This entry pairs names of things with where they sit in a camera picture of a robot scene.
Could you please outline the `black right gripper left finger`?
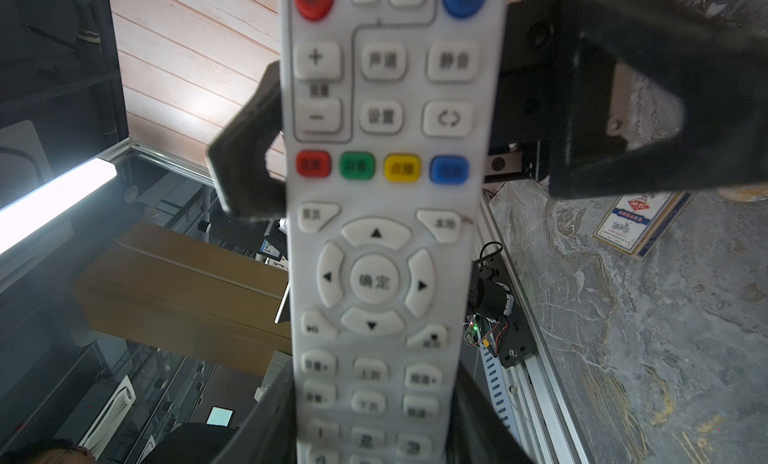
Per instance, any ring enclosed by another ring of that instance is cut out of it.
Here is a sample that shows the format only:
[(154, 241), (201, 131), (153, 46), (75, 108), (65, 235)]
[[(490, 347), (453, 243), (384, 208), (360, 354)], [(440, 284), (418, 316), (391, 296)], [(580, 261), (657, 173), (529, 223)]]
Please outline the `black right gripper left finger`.
[(296, 463), (296, 408), (294, 374), (280, 373), (212, 463)]

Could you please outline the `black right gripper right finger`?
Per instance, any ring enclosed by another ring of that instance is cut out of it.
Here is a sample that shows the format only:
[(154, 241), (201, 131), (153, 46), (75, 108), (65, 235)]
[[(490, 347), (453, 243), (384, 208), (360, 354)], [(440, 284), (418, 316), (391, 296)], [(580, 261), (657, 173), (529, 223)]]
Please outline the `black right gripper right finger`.
[(446, 462), (533, 463), (462, 364), (458, 366), (451, 401)]

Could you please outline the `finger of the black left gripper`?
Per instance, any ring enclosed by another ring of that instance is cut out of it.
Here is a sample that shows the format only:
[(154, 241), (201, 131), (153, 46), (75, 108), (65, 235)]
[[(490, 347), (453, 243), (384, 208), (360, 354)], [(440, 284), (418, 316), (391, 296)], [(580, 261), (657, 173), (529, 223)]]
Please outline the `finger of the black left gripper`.
[(280, 63), (266, 67), (257, 90), (210, 144), (206, 162), (223, 210), (236, 220), (286, 216), (286, 184), (266, 154), (283, 130)]

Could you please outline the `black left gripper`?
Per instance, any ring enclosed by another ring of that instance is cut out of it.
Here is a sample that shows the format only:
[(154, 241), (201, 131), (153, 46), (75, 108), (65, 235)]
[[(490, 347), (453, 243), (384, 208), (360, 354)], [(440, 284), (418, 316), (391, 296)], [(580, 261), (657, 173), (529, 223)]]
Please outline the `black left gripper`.
[[(617, 62), (680, 100), (677, 134), (607, 135)], [(765, 182), (766, 40), (675, 0), (510, 3), (484, 180), (549, 176), (561, 199)]]

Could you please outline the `white TV remote control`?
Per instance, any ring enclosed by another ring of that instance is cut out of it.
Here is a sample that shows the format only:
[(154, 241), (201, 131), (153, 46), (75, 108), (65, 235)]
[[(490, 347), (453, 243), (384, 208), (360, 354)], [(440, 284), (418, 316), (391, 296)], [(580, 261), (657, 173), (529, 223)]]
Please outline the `white TV remote control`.
[(301, 463), (441, 463), (508, 0), (279, 0)]

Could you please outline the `brown cardboard box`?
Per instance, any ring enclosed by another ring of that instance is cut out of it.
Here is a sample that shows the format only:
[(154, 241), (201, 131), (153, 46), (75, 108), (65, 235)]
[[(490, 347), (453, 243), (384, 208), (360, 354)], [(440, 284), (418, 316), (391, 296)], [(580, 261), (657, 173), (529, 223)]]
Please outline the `brown cardboard box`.
[(286, 271), (139, 222), (77, 278), (90, 327), (126, 340), (263, 376), (274, 352), (291, 354), (277, 324)]

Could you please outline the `blue white card box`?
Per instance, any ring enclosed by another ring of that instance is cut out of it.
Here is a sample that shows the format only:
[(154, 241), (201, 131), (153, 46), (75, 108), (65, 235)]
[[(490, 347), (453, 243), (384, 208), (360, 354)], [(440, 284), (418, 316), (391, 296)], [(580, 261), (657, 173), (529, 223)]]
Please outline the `blue white card box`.
[(693, 196), (687, 191), (620, 196), (593, 237), (626, 256), (644, 260)]

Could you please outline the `fluorescent tube light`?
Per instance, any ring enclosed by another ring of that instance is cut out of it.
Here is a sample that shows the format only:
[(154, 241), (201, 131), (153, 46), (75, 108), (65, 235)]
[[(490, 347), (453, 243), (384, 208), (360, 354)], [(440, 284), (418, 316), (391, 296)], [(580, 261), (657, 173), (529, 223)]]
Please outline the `fluorescent tube light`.
[(117, 176), (114, 164), (92, 159), (1, 210), (1, 254), (100, 189)]

